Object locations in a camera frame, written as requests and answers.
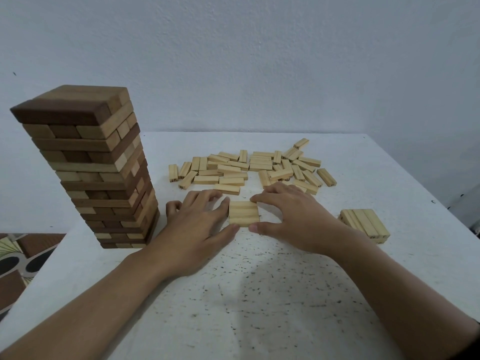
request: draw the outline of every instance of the right hand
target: right hand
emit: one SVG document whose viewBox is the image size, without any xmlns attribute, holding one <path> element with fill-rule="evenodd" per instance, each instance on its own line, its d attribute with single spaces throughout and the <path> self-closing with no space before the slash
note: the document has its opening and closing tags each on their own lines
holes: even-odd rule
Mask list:
<svg viewBox="0 0 480 360">
<path fill-rule="evenodd" d="M 250 201 L 277 207 L 282 212 L 283 222 L 252 223 L 249 231 L 288 242 L 306 252 L 332 256 L 341 250 L 343 238 L 356 231 L 295 185 L 276 182 L 252 196 Z"/>
</svg>

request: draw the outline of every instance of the jenga tower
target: jenga tower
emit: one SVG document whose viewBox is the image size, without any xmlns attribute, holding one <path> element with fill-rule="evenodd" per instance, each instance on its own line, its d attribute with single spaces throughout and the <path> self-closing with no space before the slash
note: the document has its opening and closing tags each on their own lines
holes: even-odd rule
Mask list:
<svg viewBox="0 0 480 360">
<path fill-rule="evenodd" d="M 63 85 L 11 112 L 103 248 L 147 244 L 160 212 L 125 87 Z"/>
</svg>

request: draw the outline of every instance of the speckled table surface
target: speckled table surface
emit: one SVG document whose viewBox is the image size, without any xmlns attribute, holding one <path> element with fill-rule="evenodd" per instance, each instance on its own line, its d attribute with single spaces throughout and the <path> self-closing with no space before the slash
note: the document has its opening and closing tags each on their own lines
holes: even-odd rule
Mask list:
<svg viewBox="0 0 480 360">
<path fill-rule="evenodd" d="M 420 183 L 363 134 L 142 133 L 160 202 L 186 191 L 167 165 L 219 151 L 285 151 L 310 139 L 305 156 L 337 180 L 316 199 L 333 215 L 373 208 L 392 236 L 383 250 L 469 315 L 480 319 L 480 242 Z M 198 189 L 191 186 L 189 190 Z M 261 192 L 258 174 L 234 200 Z M 261 206 L 261 221 L 279 221 Z M 101 249 L 79 222 L 0 323 L 0 350 L 110 272 L 133 249 Z M 394 359 L 398 349 L 351 280 L 332 260 L 240 229 L 197 274 L 159 288 L 119 337 L 111 359 Z"/>
</svg>

